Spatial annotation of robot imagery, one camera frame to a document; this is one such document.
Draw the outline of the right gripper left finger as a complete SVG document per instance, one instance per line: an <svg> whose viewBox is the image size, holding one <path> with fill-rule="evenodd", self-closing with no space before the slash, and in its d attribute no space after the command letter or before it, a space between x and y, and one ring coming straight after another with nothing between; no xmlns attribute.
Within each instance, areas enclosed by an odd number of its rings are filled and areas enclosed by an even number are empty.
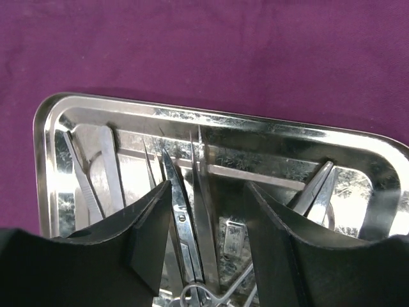
<svg viewBox="0 0 409 307"><path fill-rule="evenodd" d="M171 183L68 237L1 230L2 306L151 306L171 219Z"/></svg>

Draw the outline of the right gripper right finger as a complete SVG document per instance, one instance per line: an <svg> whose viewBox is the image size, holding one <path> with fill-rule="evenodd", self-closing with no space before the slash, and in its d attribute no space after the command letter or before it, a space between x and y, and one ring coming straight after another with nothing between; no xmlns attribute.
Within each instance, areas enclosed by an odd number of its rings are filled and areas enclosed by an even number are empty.
<svg viewBox="0 0 409 307"><path fill-rule="evenodd" d="M369 242L324 228L243 189L262 306L407 306L408 237Z"/></svg>

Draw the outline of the pointed steel tweezers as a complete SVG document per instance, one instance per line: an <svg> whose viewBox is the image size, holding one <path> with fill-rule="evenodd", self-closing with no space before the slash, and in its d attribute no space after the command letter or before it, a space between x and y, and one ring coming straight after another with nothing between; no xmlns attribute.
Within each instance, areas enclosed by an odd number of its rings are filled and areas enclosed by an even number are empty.
<svg viewBox="0 0 409 307"><path fill-rule="evenodd" d="M203 268L204 283L213 292L220 291L217 222L210 186L208 167L204 157L196 154L192 133L190 152L192 162L192 188L194 194L194 225Z"/></svg>
<svg viewBox="0 0 409 307"><path fill-rule="evenodd" d="M148 172L148 180L149 180L151 189L154 189L157 186L157 184L155 181L153 170L151 168L150 158L147 153L146 144L144 141L143 141L143 147L144 147L144 156L145 156L146 167L147 167L147 172Z"/></svg>

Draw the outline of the steel serrated forceps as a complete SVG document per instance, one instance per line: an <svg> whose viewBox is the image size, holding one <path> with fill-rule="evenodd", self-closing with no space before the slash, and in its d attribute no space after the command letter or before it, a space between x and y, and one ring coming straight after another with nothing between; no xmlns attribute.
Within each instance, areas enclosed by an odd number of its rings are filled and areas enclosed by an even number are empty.
<svg viewBox="0 0 409 307"><path fill-rule="evenodd" d="M85 172L84 168L81 166L79 157L73 145L71 133L69 131L64 131L63 136L68 147L68 151L72 156L73 170L89 211L89 221L91 224L98 223L105 218L105 215L98 203L91 180L89 179L89 176Z"/></svg>

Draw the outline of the purple cloth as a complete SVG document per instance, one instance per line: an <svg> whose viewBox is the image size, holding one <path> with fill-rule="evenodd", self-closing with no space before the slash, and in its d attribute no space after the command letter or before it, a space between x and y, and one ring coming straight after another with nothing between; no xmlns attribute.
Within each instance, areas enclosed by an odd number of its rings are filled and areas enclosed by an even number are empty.
<svg viewBox="0 0 409 307"><path fill-rule="evenodd" d="M408 2L2 1L2 226L39 231L33 117L67 91L407 143Z"/></svg>

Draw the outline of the steel surgical scissors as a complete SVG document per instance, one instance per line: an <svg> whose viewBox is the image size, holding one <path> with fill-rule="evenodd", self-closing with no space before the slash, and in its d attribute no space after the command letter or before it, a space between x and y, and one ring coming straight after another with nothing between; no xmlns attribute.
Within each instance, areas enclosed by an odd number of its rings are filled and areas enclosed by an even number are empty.
<svg viewBox="0 0 409 307"><path fill-rule="evenodd" d="M186 287L198 283L207 286L204 283L196 227L194 225L194 194L191 203L182 176L180 176L174 161L165 148L162 149L162 161L166 178L172 185L173 223L176 233L175 251L179 253L181 260L182 285Z"/></svg>

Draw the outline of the steel needle holder clamp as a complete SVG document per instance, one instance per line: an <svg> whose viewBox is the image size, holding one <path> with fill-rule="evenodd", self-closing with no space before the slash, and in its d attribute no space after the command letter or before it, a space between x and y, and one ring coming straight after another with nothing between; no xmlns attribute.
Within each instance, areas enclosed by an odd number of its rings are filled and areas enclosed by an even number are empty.
<svg viewBox="0 0 409 307"><path fill-rule="evenodd" d="M335 214L330 200L338 175L332 161L327 161L304 187L292 210L330 230L335 229Z"/></svg>

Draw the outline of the steel instrument tray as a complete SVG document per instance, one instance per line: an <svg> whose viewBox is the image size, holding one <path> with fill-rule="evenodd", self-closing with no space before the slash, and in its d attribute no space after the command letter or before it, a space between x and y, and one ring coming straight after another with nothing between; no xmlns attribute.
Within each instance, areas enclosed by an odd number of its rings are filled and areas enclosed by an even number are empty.
<svg viewBox="0 0 409 307"><path fill-rule="evenodd" d="M116 213L98 137L98 128L104 125L114 134L126 207L152 190L143 141L157 186L170 182L162 161L165 148L191 203L190 133L196 154L205 158L208 167L218 226L220 291L198 283L182 285L171 194L171 219L154 306L262 306L245 219L244 186L256 184L292 210L327 161L338 170L330 200L335 214L332 231L369 242L408 237L408 147L397 141L345 129L68 94L48 98L34 122L43 236L67 237L91 226L64 131L72 135L105 218Z"/></svg>

